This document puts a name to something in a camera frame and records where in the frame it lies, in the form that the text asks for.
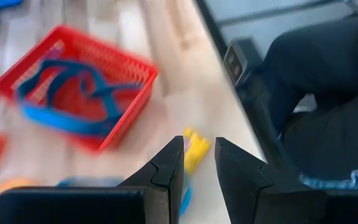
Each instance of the blue handle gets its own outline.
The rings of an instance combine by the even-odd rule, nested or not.
[[[50,67],[62,67],[65,68],[65,70],[59,73],[48,87],[45,106],[37,106],[26,100],[26,96],[38,85],[41,75]],[[91,75],[95,84],[95,90],[90,93],[86,90],[85,77],[87,74]],[[81,79],[79,89],[82,94],[88,98],[102,98],[103,105],[107,112],[106,119],[97,122],[88,121],[53,108],[53,99],[55,98],[57,90],[61,88],[68,79],[75,77],[80,77]],[[111,93],[115,90],[126,88],[140,89],[141,85],[138,83],[107,85],[103,76],[89,65],[68,60],[44,60],[38,72],[19,85],[17,88],[17,97],[24,114],[35,122],[69,133],[105,137],[111,132],[123,114],[123,112],[119,110]]]

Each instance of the floor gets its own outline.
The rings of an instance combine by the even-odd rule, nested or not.
[[[232,18],[248,16],[256,12],[280,9],[312,2],[314,0],[206,0],[225,40],[229,43],[239,37],[255,40],[260,53],[264,56],[274,38],[283,32],[297,27],[318,24],[340,19],[352,13],[351,8],[338,1],[334,4],[314,7],[281,16],[273,16],[244,22],[230,22]]]

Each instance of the blue strap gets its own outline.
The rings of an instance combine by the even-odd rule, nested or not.
[[[67,177],[61,180],[57,187],[60,189],[68,187],[116,187],[124,181],[122,177]]]
[[[38,85],[41,75],[50,67],[62,67],[65,68],[65,70],[59,73],[48,87],[45,106],[35,105],[28,101],[26,96]],[[95,91],[90,93],[86,90],[85,78],[87,74],[91,75],[95,84]],[[74,77],[80,77],[81,84],[79,89],[86,97],[102,98],[107,113],[106,119],[97,122],[88,121],[53,108],[53,99],[55,98],[57,90],[62,87],[68,79]],[[17,96],[19,105],[24,114],[42,125],[58,128],[75,134],[107,136],[123,114],[112,97],[112,92],[119,89],[139,90],[140,88],[141,85],[138,83],[107,85],[103,76],[89,65],[73,61],[44,60],[38,72],[19,85],[17,88]]]
[[[191,188],[191,186],[189,186],[189,188],[187,188],[185,196],[183,197],[181,204],[180,204],[180,208],[179,208],[179,217],[181,217],[185,211],[187,210],[187,207],[190,204],[190,200],[191,200],[191,196],[193,195],[193,189]]]

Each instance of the yellow toy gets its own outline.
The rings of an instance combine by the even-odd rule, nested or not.
[[[185,153],[185,171],[191,175],[211,147],[211,141],[191,128],[185,129],[184,137],[189,140],[189,148]]]

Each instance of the wooden table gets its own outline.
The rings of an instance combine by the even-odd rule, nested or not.
[[[0,181],[31,177],[55,185],[72,175],[126,178],[188,126],[210,139],[225,137],[262,158],[192,1],[28,0],[4,11],[1,19],[0,76],[60,23],[149,58],[161,73],[150,103],[121,146],[97,157],[26,121],[0,100],[0,131],[9,137]],[[193,184],[194,197],[180,223],[230,223],[213,149]]]

